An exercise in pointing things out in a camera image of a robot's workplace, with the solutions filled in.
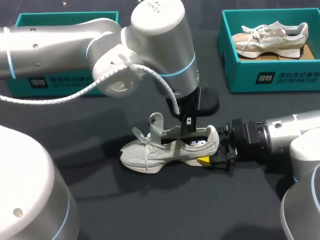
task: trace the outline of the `shoe lace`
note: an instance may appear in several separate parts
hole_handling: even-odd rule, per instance
[[[136,127],[134,127],[132,129],[132,132],[136,136],[136,138],[140,140],[140,142],[142,144],[145,144],[144,163],[145,163],[146,170],[148,170],[148,153],[153,154],[153,153],[159,151],[160,149],[166,149],[167,146],[155,143],[151,139],[151,134],[150,133],[148,133],[148,135],[145,137],[144,134]]]
[[[265,32],[267,25],[260,25],[255,28],[249,28],[246,26],[242,26],[242,30],[246,34],[250,34],[249,39],[246,41],[246,45],[243,47],[243,50],[249,45],[252,39],[259,40],[261,36],[268,36],[269,33]]]

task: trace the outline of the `teal shoe box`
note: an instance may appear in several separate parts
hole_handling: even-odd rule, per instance
[[[22,13],[19,15],[15,27],[73,25],[99,18],[112,19],[118,23],[119,14],[117,11]],[[92,82],[92,73],[89,69],[34,76],[29,79],[6,80],[12,96],[16,98],[69,96]],[[99,96],[103,94],[96,88],[88,92],[87,95]]]
[[[307,44],[315,59],[241,61],[232,41],[232,35],[242,33],[242,26],[255,28],[276,21],[285,26],[307,23],[309,26]],[[223,10],[218,47],[231,93],[320,90],[318,8]]]

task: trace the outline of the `shoe tongue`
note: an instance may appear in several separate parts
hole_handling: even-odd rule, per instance
[[[152,113],[149,117],[150,136],[153,142],[161,145],[161,137],[164,131],[164,117],[161,113]]]

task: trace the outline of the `white sneaker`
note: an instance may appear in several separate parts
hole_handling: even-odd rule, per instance
[[[155,174],[171,162],[179,160],[190,166],[202,167],[203,163],[198,158],[211,156],[219,147],[219,135],[216,129],[209,125],[206,128],[197,128],[180,139],[181,128],[175,126],[164,130],[164,118],[161,113],[153,113],[149,118],[150,133],[145,137],[142,132],[133,128],[134,135],[138,138],[126,144],[120,152],[120,160],[127,168],[146,174]],[[202,141],[192,141],[201,137]]]
[[[236,52],[255,59],[264,53],[273,53],[285,58],[298,59],[308,39],[308,24],[284,26],[278,21],[255,28],[242,26],[244,33],[232,36]]]

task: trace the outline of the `cable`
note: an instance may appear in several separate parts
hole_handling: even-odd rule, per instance
[[[159,83],[167,91],[168,97],[172,100],[174,113],[177,115],[180,115],[180,110],[179,110],[176,96],[175,96],[174,92],[172,91],[172,89],[169,87],[168,83],[157,72],[155,72],[154,70],[152,70],[149,67],[139,65],[139,64],[133,64],[133,66],[138,70],[142,70],[144,72],[151,74],[153,77],[155,77],[155,79],[157,79],[159,81]],[[99,86],[100,84],[105,82],[108,78],[116,75],[118,72],[123,71],[127,68],[130,68],[130,66],[122,65],[118,69],[113,70],[111,73],[108,73],[107,75],[97,79],[96,81],[91,83],[89,86],[85,87],[84,89],[82,89],[82,90],[80,90],[70,96],[61,97],[61,98],[57,98],[57,99],[49,99],[49,100],[24,100],[24,99],[16,99],[16,98],[0,95],[0,100],[5,101],[5,102],[10,102],[13,104],[23,104],[23,105],[52,105],[52,104],[66,103],[71,100],[77,99],[78,97],[90,92],[92,89],[96,88],[97,86]]]

